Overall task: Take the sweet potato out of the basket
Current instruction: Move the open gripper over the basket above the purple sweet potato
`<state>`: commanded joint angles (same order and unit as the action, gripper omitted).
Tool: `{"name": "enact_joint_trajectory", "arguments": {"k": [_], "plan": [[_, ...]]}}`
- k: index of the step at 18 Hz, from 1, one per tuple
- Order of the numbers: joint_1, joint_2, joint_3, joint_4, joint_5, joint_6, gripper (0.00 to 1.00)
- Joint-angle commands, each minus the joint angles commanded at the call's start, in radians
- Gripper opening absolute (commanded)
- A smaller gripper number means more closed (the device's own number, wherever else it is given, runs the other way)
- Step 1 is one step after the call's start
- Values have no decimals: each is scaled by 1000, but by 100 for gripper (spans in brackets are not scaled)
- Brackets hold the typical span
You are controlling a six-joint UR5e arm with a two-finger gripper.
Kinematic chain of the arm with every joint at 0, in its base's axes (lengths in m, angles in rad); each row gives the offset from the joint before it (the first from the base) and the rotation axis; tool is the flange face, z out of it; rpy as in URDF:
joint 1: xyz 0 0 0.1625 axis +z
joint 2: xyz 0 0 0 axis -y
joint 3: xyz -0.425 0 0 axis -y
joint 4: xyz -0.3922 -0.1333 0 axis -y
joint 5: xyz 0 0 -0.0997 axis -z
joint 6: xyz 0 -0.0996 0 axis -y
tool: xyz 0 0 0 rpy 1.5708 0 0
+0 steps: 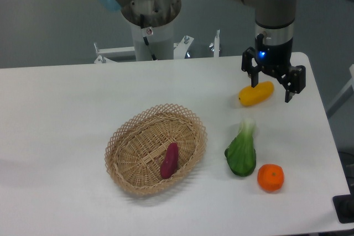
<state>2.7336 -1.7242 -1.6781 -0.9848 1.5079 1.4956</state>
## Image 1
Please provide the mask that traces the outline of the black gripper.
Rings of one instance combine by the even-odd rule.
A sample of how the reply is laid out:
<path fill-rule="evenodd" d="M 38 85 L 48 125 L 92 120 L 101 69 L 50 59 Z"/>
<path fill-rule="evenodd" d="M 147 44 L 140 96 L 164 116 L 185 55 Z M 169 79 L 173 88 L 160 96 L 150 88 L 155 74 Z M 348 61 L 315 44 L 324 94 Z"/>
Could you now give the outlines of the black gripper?
<path fill-rule="evenodd" d="M 241 70 L 251 79 L 251 87 L 258 85 L 260 71 L 272 77 L 280 77 L 280 84 L 285 89 L 285 103 L 289 103 L 306 86 L 306 67 L 291 66 L 293 39 L 280 45 L 266 45 L 265 40 L 263 34 L 258 34 L 255 49 L 249 47 L 243 52 Z M 257 63 L 255 66 L 252 65 L 253 59 Z"/>

